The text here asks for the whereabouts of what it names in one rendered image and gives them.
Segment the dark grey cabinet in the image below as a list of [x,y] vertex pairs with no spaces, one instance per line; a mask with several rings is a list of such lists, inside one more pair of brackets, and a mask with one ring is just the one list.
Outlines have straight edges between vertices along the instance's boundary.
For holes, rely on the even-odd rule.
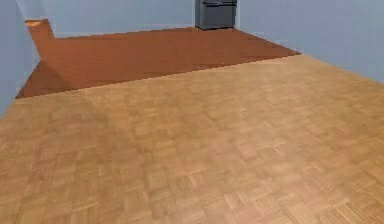
[[233,28],[237,0],[195,0],[195,26],[202,30]]

